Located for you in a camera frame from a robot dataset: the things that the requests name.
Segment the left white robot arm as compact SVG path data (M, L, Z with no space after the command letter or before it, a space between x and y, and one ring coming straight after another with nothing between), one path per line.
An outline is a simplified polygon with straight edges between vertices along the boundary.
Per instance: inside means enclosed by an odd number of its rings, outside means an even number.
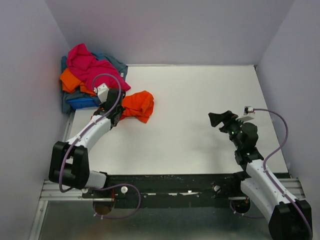
M93 113L89 123L69 140L57 141L52 149L48 178L59 184L61 192L69 189L93 189L101 198L107 197L111 185L106 182L107 175L90 170L89 152L100 138L117 126L125 108L122 106L126 93L112 88L106 101Z

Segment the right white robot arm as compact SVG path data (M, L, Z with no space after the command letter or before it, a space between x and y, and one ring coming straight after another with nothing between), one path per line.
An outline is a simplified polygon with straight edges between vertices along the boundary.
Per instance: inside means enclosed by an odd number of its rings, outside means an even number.
M260 210L268 223L274 240L311 240L313 238L312 209L306 200L299 200L272 173L267 158L258 151L258 127L251 123L256 109L245 107L243 116L230 110L224 113L209 113L212 127L229 135L236 147L235 160L246 177L230 183L230 191L245 194Z

